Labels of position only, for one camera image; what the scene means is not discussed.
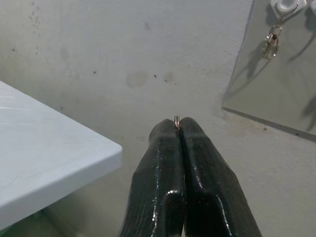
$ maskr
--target key ring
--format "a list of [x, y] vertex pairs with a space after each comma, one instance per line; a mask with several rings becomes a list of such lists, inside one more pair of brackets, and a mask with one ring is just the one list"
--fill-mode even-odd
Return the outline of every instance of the key ring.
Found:
[[180, 130], [180, 117], [178, 115], [174, 117], [174, 126], [178, 131]]
[[276, 57], [277, 52], [280, 48], [279, 35], [282, 33], [282, 30], [283, 29], [280, 25], [274, 25], [271, 27], [262, 47], [264, 58], [271, 60]]

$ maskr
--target wall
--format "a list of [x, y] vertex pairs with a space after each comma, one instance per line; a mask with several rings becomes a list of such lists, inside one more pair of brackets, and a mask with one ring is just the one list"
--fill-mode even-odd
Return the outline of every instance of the wall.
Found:
[[263, 236], [314, 236], [315, 144], [221, 110], [250, 0], [1, 3], [0, 79], [124, 147], [119, 171], [53, 207], [81, 236], [116, 235], [147, 137], [175, 114], [213, 140]]

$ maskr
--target reflected keychain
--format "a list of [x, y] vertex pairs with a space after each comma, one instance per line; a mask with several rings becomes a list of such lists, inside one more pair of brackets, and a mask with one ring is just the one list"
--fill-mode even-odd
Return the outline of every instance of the reflected keychain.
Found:
[[262, 47], [263, 57], [273, 59], [280, 48], [279, 36], [282, 33], [282, 21], [290, 18], [302, 10], [306, 5], [306, 0], [271, 0], [270, 5], [278, 18], [276, 25], [272, 26], [269, 34], [265, 37]]

